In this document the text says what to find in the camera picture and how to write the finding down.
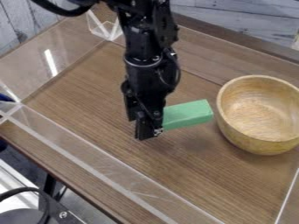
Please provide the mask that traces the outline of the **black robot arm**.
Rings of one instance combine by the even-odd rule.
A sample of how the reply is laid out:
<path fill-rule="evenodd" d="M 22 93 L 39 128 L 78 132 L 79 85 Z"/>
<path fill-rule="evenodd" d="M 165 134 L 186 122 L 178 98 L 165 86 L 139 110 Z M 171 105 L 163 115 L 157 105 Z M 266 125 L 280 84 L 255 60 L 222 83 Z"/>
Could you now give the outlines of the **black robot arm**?
<path fill-rule="evenodd" d="M 117 13 L 126 38 L 126 80 L 122 83 L 127 119 L 135 138 L 158 137 L 163 131 L 167 95 L 174 92 L 182 70 L 173 44 L 179 26 L 170 0 L 81 0 L 85 6 L 106 3 Z"/>

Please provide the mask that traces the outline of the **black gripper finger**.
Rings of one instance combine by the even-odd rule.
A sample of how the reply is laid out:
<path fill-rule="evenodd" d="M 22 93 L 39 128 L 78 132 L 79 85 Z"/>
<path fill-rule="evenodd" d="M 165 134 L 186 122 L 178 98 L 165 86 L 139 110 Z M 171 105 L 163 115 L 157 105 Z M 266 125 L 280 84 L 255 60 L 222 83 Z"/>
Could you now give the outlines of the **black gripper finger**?
<path fill-rule="evenodd" d="M 154 112 L 150 116 L 145 111 L 135 113 L 135 138 L 141 141 L 158 137 L 165 132 L 163 113 Z"/>

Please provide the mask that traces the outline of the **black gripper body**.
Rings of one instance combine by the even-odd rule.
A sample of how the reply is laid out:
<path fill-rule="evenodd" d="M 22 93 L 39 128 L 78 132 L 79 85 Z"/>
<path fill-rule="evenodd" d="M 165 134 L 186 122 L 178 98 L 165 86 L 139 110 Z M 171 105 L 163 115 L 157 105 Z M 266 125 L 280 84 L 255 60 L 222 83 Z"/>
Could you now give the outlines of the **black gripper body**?
<path fill-rule="evenodd" d="M 142 59 L 130 51 L 125 54 L 126 81 L 122 92 L 129 121 L 137 119 L 137 112 L 145 111 L 151 118 L 163 113 L 166 97 L 181 82 L 181 65 L 173 48 L 165 48 L 158 55 Z"/>

